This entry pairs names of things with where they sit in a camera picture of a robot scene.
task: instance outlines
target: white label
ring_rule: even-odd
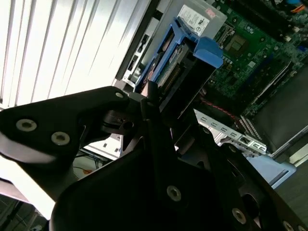
[[[186,22],[198,36],[202,35],[207,24],[210,22],[210,20],[186,5],[183,5],[178,16]]]

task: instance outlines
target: mounting hole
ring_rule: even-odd
[[[234,216],[234,218],[240,222],[242,225],[244,225],[246,223],[246,217],[244,215],[244,213],[239,210],[238,208],[234,208],[232,209],[232,214]]]
[[[203,128],[203,131],[204,131],[206,134],[211,134],[210,130],[207,129],[207,128]]]
[[[122,95],[122,94],[119,93],[119,92],[117,92],[115,95],[116,95],[117,97],[119,97],[119,98],[124,98],[124,95]]]
[[[34,131],[38,126],[31,119],[20,119],[17,121],[16,127],[21,131],[29,132]]]
[[[63,146],[69,143],[70,137],[65,132],[58,131],[52,134],[51,141],[56,145]]]
[[[293,227],[285,220],[283,221],[283,226],[287,231],[294,231]]]
[[[173,185],[169,185],[167,187],[167,194],[170,197],[171,200],[175,202],[179,202],[182,199],[181,192],[179,189]]]
[[[134,126],[134,124],[132,122],[128,121],[128,122],[124,123],[123,128],[125,130],[129,130],[129,129],[133,128],[133,126]]]
[[[237,150],[236,147],[234,147],[233,145],[230,145],[229,148],[232,152],[236,153],[236,150]]]

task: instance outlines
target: motherboard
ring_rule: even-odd
[[[249,6],[232,8],[227,2],[214,3],[228,19],[215,37],[224,50],[224,64],[207,86],[230,99],[235,114],[253,117],[308,64],[308,12],[290,13],[264,1],[266,12],[259,10],[264,15],[252,15],[245,10]],[[235,11],[241,7],[241,13]]]

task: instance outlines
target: green circuit board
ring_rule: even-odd
[[[290,42],[277,42],[227,5],[219,2],[216,7],[228,19],[215,37],[216,42],[224,50],[224,64],[212,75],[208,83],[210,87],[232,100],[237,100],[236,95],[243,88],[243,84],[262,62],[269,59],[271,61],[279,60],[271,66],[271,73],[279,74],[281,70],[287,68],[289,71],[286,73],[287,76],[283,78],[283,82],[280,82],[270,93],[271,97],[304,66],[308,53],[298,49],[298,45],[307,40],[305,34],[294,33],[290,36]],[[293,20],[308,25],[308,14],[306,12],[298,13],[293,16]],[[273,78],[271,74],[266,73],[262,77]],[[243,115],[253,116],[268,99],[267,97],[262,102],[250,102]]]

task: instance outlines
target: screw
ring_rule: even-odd
[[[167,194],[170,197],[170,199],[175,202],[179,202],[182,198],[182,195],[179,189],[173,185],[169,185],[167,187]]]
[[[230,148],[230,150],[231,150],[232,152],[234,152],[234,153],[236,152],[236,147],[234,147],[233,145],[230,145],[229,148]]]
[[[124,98],[124,96],[123,96],[121,93],[119,93],[119,92],[117,92],[115,95],[116,95],[117,97],[119,97],[119,98]]]
[[[52,134],[51,141],[56,145],[63,146],[69,143],[70,137],[65,132],[58,131]]]
[[[285,220],[283,221],[283,226],[284,226],[285,230],[287,230],[287,231],[294,231],[292,226]]]
[[[234,218],[240,222],[242,225],[246,224],[246,217],[244,215],[244,213],[239,210],[238,208],[233,208],[232,209],[232,214],[234,216]]]
[[[29,132],[34,131],[38,126],[31,119],[20,119],[17,121],[16,127],[21,131]]]
[[[302,226],[298,226],[298,231],[306,231]]]

